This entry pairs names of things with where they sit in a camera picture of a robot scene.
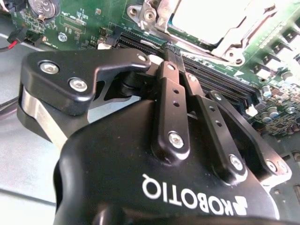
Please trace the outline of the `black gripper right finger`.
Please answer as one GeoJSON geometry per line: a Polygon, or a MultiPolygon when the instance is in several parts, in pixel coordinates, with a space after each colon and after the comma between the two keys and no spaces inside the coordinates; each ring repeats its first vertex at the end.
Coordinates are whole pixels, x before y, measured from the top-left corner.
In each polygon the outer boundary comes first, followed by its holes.
{"type": "Polygon", "coordinates": [[[288,181],[287,163],[218,91],[205,94],[199,80],[185,70],[181,51],[174,51],[187,99],[204,129],[204,144],[215,174],[228,185],[244,182],[252,173],[263,186],[288,181]]]}

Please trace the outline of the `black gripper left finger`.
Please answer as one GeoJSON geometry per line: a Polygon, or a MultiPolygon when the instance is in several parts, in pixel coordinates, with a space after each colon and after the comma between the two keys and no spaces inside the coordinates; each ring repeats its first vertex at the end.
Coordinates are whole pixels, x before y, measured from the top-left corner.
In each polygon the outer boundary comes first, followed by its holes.
{"type": "Polygon", "coordinates": [[[88,110],[123,97],[156,101],[152,149],[175,163],[190,152],[181,53],[166,44],[156,64],[133,48],[35,52],[22,61],[18,117],[58,149],[88,124],[88,110]]]}

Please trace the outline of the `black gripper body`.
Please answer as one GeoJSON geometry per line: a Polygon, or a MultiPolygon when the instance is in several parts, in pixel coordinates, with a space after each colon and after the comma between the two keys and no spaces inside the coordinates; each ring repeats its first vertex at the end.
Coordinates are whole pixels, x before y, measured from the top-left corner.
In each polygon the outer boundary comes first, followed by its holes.
{"type": "Polygon", "coordinates": [[[226,185],[215,175],[199,122],[191,152],[167,165],[150,148],[154,102],[134,103],[73,134],[55,168],[56,225],[266,225],[279,212],[249,172],[226,185]]]}

